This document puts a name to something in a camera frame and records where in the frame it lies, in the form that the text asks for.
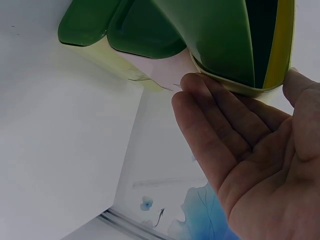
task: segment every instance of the green plastic cup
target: green plastic cup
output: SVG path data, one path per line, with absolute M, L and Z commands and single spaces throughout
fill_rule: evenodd
M 208 72 L 255 87 L 245 0 L 153 0 Z

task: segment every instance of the blue flower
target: blue flower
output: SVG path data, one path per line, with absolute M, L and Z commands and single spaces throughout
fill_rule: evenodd
M 151 197 L 143 196 L 142 203 L 140 204 L 140 209 L 142 211 L 149 211 L 152 207 L 152 204 L 154 204 L 154 200 Z
M 209 183 L 190 188 L 181 206 L 185 221 L 175 219 L 168 234 L 177 240 L 239 240 L 228 226 L 220 202 Z

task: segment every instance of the palm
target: palm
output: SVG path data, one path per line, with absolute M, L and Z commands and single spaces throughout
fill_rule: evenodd
M 298 86 L 289 91 L 295 105 L 292 117 L 235 96 L 203 75 L 187 75 L 181 86 L 184 92 L 172 100 L 177 122 L 231 228 L 243 239 L 305 238 L 298 236 L 297 228 L 315 214 L 320 200 L 308 197 L 315 194 L 308 180 L 312 172 L 320 171 L 320 152 L 314 143 L 320 139 L 307 135 L 320 132 L 320 126 L 306 130 L 311 114 L 305 106 L 308 96 L 296 97 Z M 315 208 L 304 207 L 301 214 L 306 201 Z

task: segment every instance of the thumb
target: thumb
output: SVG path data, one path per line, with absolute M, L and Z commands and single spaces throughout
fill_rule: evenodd
M 293 135 L 299 157 L 307 161 L 320 156 L 320 84 L 290 70 L 283 92 L 294 107 Z
M 307 89 L 320 89 L 320 84 L 290 69 L 284 78 L 283 93 L 294 107 L 301 93 Z

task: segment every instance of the fingernail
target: fingernail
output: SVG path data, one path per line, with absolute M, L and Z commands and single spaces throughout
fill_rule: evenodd
M 292 67 L 291 69 L 297 73 L 299 72 L 298 69 L 296 69 L 295 67 Z

